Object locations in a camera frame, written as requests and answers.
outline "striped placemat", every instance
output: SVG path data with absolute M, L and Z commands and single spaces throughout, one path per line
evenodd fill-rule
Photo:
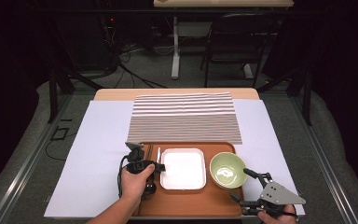
M 229 92 L 138 96 L 128 141 L 242 144 Z

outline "orange tray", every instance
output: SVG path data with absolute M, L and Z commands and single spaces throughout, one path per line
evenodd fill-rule
M 156 193 L 141 201 L 133 213 L 134 217 L 239 217 L 240 206 L 232 201 L 228 189 L 215 185 L 209 172 L 209 164 L 220 152 L 235 153 L 230 143 L 220 142 L 144 142 L 145 159 L 155 161 L 167 148 L 198 148 L 205 157 L 206 184 L 202 189 L 165 189 L 155 177 Z M 241 187 L 233 189 L 243 198 Z

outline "desk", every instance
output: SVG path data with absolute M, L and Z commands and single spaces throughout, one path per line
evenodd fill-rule
M 275 181 L 296 192 L 267 110 L 254 89 L 105 89 L 99 90 L 94 101 L 89 103 L 45 217 L 95 217 L 118 199 L 118 165 L 129 153 L 124 142 L 136 96 L 213 92 L 231 92 L 233 97 L 243 133 L 243 145 L 234 146 L 237 154 L 249 168 L 259 173 L 271 172 Z M 248 179 L 242 191 L 246 200 L 256 200 L 262 187 L 258 180 Z M 302 205 L 297 205 L 296 209 L 300 216 L 305 215 Z
M 154 7 L 292 7 L 292 0 L 154 0 Z M 201 22 L 199 25 L 192 25 L 189 22 L 179 27 L 177 17 L 173 18 L 173 61 L 172 61 L 172 79 L 179 78 L 179 36 L 206 36 L 211 24 Z

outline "white plate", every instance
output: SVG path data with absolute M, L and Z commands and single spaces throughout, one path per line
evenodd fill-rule
M 160 184 L 165 189 L 202 189 L 206 183 L 205 159 L 198 148 L 168 148 L 161 155 L 165 172 Z

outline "bowl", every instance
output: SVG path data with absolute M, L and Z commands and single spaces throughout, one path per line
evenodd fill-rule
M 245 183 L 248 175 L 243 172 L 245 162 L 234 153 L 216 154 L 210 163 L 209 171 L 213 182 L 222 189 L 235 189 Z

